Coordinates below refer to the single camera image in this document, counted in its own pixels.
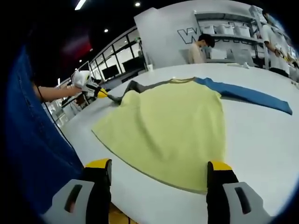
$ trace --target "hand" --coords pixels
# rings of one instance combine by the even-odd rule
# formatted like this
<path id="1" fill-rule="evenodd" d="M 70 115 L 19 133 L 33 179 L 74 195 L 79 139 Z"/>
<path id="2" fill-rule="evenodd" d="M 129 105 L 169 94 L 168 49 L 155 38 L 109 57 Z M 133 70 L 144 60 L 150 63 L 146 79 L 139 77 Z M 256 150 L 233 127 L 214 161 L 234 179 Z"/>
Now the hand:
<path id="1" fill-rule="evenodd" d="M 276 57 L 280 57 L 280 55 L 281 55 L 281 52 L 278 49 L 275 49 L 274 53 L 275 53 Z"/>

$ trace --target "black hair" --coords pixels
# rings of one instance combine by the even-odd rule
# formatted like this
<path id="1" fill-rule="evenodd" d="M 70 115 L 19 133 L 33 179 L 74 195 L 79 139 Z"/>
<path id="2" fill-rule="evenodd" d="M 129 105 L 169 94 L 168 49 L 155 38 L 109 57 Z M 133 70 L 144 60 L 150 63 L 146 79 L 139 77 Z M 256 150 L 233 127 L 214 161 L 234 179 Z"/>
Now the black hair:
<path id="1" fill-rule="evenodd" d="M 215 46 L 215 38 L 209 34 L 202 34 L 199 36 L 198 41 L 204 40 L 209 47 Z"/>

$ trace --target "man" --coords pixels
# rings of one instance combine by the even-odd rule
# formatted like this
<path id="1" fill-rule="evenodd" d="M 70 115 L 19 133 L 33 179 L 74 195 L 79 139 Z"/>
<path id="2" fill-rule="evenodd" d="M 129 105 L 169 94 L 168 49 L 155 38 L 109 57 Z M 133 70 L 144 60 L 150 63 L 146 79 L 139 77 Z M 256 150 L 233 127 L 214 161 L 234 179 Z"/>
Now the man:
<path id="1" fill-rule="evenodd" d="M 202 34 L 199 36 L 198 41 L 193 43 L 189 49 L 189 63 L 190 64 L 200 64 L 205 63 L 205 56 L 202 52 L 208 47 L 215 46 L 215 39 L 209 34 Z"/>
<path id="2" fill-rule="evenodd" d="M 288 54 L 288 44 L 283 33 L 275 27 L 275 19 L 263 10 L 263 16 L 268 24 L 263 25 L 262 38 L 269 50 L 270 55 L 270 71 L 289 77 L 290 69 L 288 61 L 291 58 Z"/>

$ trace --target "desk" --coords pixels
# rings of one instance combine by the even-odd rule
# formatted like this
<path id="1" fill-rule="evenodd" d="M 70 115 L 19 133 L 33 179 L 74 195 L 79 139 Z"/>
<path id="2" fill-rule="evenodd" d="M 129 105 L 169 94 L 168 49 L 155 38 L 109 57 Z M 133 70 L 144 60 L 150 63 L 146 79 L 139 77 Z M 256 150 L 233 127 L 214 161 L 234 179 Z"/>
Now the desk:
<path id="1" fill-rule="evenodd" d="M 288 101 L 293 115 L 267 107 L 221 100 L 226 121 L 225 162 L 239 181 L 249 184 L 264 200 L 264 208 L 276 215 L 292 195 L 299 176 L 299 91 L 290 79 L 258 68 L 226 64 L 192 64 L 161 68 L 134 78 L 143 85 L 164 80 L 210 77 L 251 88 Z M 128 82 L 110 91 L 122 96 Z M 204 195 L 179 190 L 138 172 L 106 149 L 91 128 L 115 109 L 111 100 L 97 99 L 63 127 L 83 164 L 112 159 L 112 202 L 142 224 L 206 224 Z"/>

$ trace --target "white wall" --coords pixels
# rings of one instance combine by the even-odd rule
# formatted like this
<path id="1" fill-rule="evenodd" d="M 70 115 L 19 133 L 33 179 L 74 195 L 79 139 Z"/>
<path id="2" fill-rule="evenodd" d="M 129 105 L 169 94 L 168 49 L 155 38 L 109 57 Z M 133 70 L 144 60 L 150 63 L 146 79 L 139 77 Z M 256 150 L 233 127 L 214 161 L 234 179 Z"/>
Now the white wall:
<path id="1" fill-rule="evenodd" d="M 135 23 L 142 39 L 146 60 L 153 61 L 155 68 L 185 64 L 180 50 L 188 49 L 178 30 L 193 28 L 199 30 L 194 10 L 197 12 L 231 12 L 249 15 L 250 5 L 229 0 L 193 0 L 177 3 L 161 9 L 151 8 L 135 16 Z M 223 48 L 227 43 L 216 43 L 216 48 Z M 240 48 L 251 46 L 239 44 Z"/>

